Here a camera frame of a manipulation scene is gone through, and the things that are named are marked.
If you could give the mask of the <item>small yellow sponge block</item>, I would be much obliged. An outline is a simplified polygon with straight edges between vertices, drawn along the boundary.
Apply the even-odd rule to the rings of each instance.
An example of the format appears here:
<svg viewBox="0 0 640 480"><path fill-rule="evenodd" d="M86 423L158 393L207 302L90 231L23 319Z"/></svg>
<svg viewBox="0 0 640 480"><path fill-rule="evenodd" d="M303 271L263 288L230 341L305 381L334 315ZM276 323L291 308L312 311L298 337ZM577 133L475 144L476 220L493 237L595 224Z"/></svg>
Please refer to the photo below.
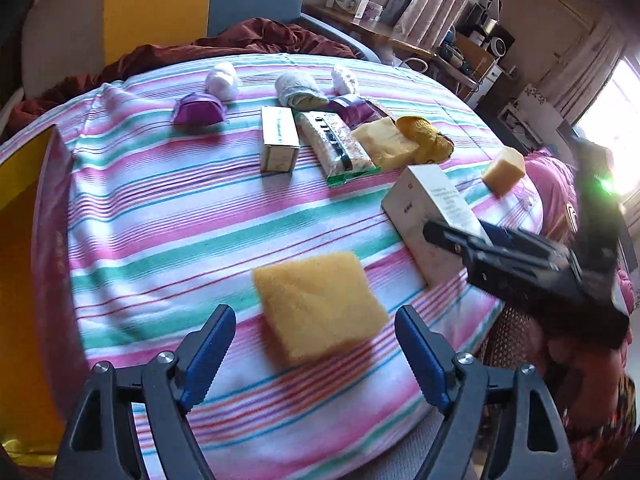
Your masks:
<svg viewBox="0 0 640 480"><path fill-rule="evenodd" d="M492 194L502 197L508 194L525 175L523 155L515 148L506 146L491 162L482 180Z"/></svg>

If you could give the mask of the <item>white cardboard box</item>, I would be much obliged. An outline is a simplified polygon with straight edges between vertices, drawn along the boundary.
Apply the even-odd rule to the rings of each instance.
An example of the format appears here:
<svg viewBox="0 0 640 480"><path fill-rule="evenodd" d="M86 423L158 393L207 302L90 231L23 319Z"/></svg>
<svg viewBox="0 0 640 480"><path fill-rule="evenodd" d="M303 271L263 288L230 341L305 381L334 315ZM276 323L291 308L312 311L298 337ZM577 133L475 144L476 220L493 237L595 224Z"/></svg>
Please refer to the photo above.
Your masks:
<svg viewBox="0 0 640 480"><path fill-rule="evenodd" d="M423 237L427 220L485 237L480 220L437 165L408 166L382 199L382 209L413 256L428 287L455 278L463 269L462 259L428 244Z"/></svg>

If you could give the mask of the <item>patterned snack packet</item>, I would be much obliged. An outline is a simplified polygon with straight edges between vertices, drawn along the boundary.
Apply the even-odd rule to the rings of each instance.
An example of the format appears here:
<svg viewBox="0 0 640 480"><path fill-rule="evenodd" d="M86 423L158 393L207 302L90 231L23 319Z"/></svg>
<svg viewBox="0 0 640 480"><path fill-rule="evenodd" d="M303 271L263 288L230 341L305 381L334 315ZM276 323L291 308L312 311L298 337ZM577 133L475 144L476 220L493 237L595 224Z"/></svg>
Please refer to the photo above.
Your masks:
<svg viewBox="0 0 640 480"><path fill-rule="evenodd" d="M299 112L295 121L314 150L330 188L381 172L336 113Z"/></svg>

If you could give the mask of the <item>large yellow sponge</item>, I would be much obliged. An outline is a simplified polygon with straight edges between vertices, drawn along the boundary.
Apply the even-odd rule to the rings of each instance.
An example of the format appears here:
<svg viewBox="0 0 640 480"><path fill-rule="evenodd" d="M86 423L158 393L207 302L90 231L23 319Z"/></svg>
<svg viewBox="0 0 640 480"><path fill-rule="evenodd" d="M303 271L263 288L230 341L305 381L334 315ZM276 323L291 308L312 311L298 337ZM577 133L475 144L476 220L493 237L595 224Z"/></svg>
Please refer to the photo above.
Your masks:
<svg viewBox="0 0 640 480"><path fill-rule="evenodd" d="M362 344L388 322L351 252L261 266L252 279L264 317L292 365Z"/></svg>

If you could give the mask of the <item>purple packet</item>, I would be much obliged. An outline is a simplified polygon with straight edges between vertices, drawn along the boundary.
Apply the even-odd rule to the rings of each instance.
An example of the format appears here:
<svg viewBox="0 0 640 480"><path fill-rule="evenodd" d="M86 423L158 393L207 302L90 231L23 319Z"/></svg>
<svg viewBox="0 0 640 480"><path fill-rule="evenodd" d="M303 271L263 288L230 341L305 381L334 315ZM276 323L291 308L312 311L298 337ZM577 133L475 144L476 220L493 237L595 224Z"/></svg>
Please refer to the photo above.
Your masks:
<svg viewBox="0 0 640 480"><path fill-rule="evenodd" d="M324 110L337 114L349 129L356 129L367 122L374 122L381 118L380 113L369 101L356 94L334 96Z"/></svg>

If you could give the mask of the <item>white plastic bundle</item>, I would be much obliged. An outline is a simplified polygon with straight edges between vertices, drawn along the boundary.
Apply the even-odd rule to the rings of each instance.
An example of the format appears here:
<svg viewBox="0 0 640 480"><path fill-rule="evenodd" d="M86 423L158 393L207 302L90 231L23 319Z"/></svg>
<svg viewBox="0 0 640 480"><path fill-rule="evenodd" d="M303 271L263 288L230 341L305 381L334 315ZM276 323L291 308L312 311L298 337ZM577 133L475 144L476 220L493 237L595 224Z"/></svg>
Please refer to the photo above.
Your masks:
<svg viewBox="0 0 640 480"><path fill-rule="evenodd" d="M346 66L341 64L334 65L331 76L333 88L338 96L346 96L346 94L360 95L359 81Z"/></svg>

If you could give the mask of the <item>green white small box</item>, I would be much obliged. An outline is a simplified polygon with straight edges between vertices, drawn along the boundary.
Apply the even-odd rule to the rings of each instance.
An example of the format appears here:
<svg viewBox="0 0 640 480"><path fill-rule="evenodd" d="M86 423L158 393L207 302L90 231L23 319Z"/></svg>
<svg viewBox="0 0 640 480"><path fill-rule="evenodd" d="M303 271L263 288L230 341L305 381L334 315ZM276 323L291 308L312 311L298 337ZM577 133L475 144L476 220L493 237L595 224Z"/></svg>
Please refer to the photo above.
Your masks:
<svg viewBox="0 0 640 480"><path fill-rule="evenodd" d="M292 172L299 153L299 138L292 110L262 107L261 172Z"/></svg>

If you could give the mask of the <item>cream knitted sock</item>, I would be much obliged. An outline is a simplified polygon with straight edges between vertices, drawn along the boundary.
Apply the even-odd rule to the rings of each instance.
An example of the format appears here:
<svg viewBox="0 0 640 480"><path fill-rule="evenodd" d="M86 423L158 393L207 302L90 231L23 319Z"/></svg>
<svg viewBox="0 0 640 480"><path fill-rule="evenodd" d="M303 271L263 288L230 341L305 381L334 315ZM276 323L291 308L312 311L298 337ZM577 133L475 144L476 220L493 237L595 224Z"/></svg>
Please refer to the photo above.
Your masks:
<svg viewBox="0 0 640 480"><path fill-rule="evenodd" d="M317 81L301 70L289 70L281 74L274 84L277 98L282 106L309 112L320 110L329 103Z"/></svg>

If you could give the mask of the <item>purple pouch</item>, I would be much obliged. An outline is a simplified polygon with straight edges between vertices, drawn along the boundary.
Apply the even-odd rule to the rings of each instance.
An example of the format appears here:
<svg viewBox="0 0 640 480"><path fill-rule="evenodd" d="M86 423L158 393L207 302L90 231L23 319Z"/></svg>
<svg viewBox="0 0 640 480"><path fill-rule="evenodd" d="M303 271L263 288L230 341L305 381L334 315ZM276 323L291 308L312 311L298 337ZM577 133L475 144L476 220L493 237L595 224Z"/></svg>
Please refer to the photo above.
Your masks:
<svg viewBox="0 0 640 480"><path fill-rule="evenodd" d="M179 127L208 127L224 122L227 109L216 96L192 92L178 99L171 120Z"/></svg>

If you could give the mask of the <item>striped bed cover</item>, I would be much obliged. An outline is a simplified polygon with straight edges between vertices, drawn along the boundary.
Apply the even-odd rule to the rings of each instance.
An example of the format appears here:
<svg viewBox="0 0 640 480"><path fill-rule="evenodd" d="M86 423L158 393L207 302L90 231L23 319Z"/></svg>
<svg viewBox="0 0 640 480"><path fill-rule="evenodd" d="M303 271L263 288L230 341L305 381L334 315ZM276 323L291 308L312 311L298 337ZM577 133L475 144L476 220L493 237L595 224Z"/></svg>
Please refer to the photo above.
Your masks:
<svg viewBox="0 0 640 480"><path fill-rule="evenodd" d="M221 479L335 479L374 460L428 407L392 326L368 344L288 367L262 316L252 271L352 252L388 312L411 304L459 350L477 349L501 313L463 275L430 286L382 211L393 174L331 188L314 151L289 174L260 169L274 83L300 70L331 92L334 58L243 54L227 120L177 130L175 102L201 90L212 60L113 82L55 107L2 145L9 160L55 127L72 155L66 240L73 328L83 358L145 362L200 327L218 304L238 327L205 401L190 415Z"/></svg>

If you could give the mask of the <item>stereo shelf clutter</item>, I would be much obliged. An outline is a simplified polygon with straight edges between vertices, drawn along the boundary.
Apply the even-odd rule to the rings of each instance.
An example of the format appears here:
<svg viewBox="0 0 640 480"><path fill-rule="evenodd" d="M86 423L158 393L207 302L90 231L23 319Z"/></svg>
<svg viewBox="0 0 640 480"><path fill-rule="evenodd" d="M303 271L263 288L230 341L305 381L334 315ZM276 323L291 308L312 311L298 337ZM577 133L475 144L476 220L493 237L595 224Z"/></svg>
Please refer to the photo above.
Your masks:
<svg viewBox="0 0 640 480"><path fill-rule="evenodd" d="M515 39L501 24L503 0L474 3L459 26L454 26L437 54L463 75L481 81L506 56Z"/></svg>

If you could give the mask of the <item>gold metal tray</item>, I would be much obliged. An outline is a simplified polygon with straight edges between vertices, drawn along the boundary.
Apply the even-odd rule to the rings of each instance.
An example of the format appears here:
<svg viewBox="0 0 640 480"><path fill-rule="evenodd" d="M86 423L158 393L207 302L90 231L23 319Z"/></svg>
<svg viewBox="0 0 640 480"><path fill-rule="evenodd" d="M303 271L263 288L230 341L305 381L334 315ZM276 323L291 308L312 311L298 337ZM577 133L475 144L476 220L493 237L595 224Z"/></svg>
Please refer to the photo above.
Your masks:
<svg viewBox="0 0 640 480"><path fill-rule="evenodd" d="M70 291L73 156L58 128L1 151L1 456L50 469L87 365Z"/></svg>

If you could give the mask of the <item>pink curtain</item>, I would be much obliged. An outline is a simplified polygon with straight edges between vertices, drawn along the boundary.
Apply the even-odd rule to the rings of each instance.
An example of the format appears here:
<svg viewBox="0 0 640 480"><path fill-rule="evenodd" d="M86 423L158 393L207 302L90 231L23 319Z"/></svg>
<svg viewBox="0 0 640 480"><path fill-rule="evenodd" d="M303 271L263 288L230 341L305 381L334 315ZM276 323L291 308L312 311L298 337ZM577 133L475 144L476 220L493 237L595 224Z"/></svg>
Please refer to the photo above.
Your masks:
<svg viewBox="0 0 640 480"><path fill-rule="evenodd" d="M394 32L425 50L438 47L468 0L410 0Z"/></svg>

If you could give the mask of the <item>dark red blanket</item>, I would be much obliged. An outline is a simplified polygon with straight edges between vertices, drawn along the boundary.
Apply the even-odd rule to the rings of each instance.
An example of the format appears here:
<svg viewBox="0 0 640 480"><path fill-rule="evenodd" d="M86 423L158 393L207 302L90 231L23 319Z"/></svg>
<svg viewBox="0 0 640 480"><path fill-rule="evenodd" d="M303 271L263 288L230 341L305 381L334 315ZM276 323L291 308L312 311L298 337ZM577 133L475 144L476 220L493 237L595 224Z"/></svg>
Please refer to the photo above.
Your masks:
<svg viewBox="0 0 640 480"><path fill-rule="evenodd" d="M142 44L104 67L101 73L67 77L39 96L15 105L1 140L11 139L48 110L98 88L101 84L126 80L151 70L201 58L264 53L311 54L334 58L355 56L355 50L344 40L333 40L299 24L283 24L269 18L251 18L231 26L216 37L200 38L192 44L170 47Z"/></svg>

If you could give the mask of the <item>grey yellow blue headboard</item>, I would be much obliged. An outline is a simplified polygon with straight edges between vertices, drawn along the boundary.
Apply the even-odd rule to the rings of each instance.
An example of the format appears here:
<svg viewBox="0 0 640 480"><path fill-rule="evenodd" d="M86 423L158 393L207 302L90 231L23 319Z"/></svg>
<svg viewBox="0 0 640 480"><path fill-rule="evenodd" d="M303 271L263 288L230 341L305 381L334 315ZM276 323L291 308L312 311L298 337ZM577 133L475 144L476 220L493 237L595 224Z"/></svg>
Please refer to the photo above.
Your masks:
<svg viewBox="0 0 640 480"><path fill-rule="evenodd" d="M249 18L292 22L302 1L35 0L22 30L22 86L33 98L142 44L190 44Z"/></svg>

